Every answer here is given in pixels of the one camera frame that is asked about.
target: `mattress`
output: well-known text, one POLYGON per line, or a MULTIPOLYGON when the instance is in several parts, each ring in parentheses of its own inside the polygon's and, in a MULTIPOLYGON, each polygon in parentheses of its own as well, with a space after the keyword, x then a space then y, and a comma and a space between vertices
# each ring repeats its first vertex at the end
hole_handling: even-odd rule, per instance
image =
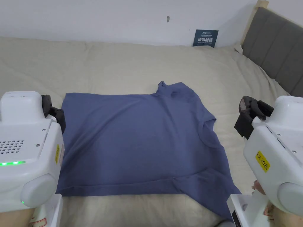
MULTIPOLYGON (((55 107, 70 92, 151 94, 159 81, 183 82, 217 118, 214 130, 243 194, 251 193, 255 177, 234 129, 239 102, 248 95, 273 105, 288 95, 242 55, 240 45, 213 49, 2 37, 0 78, 0 95, 33 90, 51 95, 55 107)), ((214 226, 219 221, 186 195, 121 195, 64 198, 61 226, 214 226)))

